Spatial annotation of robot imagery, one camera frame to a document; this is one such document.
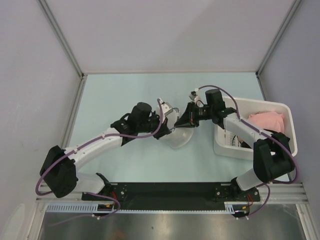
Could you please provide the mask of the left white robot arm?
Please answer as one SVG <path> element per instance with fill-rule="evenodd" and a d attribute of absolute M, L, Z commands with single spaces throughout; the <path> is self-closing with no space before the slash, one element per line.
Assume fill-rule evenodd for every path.
<path fill-rule="evenodd" d="M 40 184 L 46 183 L 49 193 L 56 198 L 66 197 L 74 190 L 79 190 L 92 192 L 100 200 L 107 199 L 111 193 L 107 180 L 100 173 L 89 175 L 79 170 L 98 156 L 132 140 L 149 137 L 159 140 L 170 135 L 180 113 L 161 99 L 157 102 L 156 110 L 152 110 L 145 102 L 139 102 L 130 113 L 85 143 L 65 149 L 53 146 L 40 169 L 36 194 L 45 196 L 40 191 Z"/>

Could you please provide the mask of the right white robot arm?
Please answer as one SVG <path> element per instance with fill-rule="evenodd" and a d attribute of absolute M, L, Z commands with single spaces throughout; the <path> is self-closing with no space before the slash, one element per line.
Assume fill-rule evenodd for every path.
<path fill-rule="evenodd" d="M 289 138 L 281 132 L 258 127 L 240 115 L 239 107 L 226 107 L 223 100 L 225 90 L 212 86 L 205 92 L 206 103 L 198 106 L 198 92 L 194 90 L 192 101 L 182 116 L 175 122 L 175 128 L 196 128 L 200 121 L 211 120 L 221 129 L 240 137 L 253 150 L 253 165 L 250 170 L 231 180 L 230 194 L 242 201 L 249 190 L 260 187 L 277 178 L 297 170 L 291 153 Z"/>

